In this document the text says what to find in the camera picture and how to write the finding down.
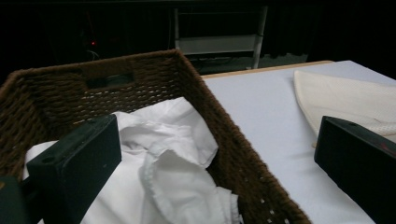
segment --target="white table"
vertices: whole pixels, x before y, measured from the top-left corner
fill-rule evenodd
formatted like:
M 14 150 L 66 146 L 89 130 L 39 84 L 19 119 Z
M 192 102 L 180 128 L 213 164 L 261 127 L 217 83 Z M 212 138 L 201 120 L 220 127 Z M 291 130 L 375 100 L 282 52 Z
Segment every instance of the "white table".
M 204 79 L 270 172 L 313 223 L 374 223 L 314 162 L 312 144 L 317 137 L 294 94 L 293 72 L 297 69 L 396 84 L 396 80 L 352 61 L 304 63 Z

